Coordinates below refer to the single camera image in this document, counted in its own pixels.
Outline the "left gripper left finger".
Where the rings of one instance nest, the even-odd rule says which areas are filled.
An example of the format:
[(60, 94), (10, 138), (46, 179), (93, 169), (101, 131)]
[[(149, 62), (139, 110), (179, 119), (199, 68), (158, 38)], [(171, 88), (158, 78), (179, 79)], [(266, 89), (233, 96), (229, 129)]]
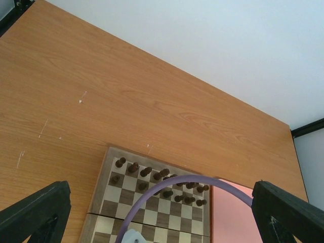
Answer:
[(67, 181), (56, 181), (1, 211), (1, 242), (61, 242), (71, 210)]

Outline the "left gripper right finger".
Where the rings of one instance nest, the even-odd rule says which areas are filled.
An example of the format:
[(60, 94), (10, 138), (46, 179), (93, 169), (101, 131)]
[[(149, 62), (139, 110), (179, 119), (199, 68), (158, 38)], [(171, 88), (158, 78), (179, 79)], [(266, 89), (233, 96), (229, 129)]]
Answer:
[(267, 181), (256, 182), (252, 196), (263, 242), (323, 242), (323, 210)]

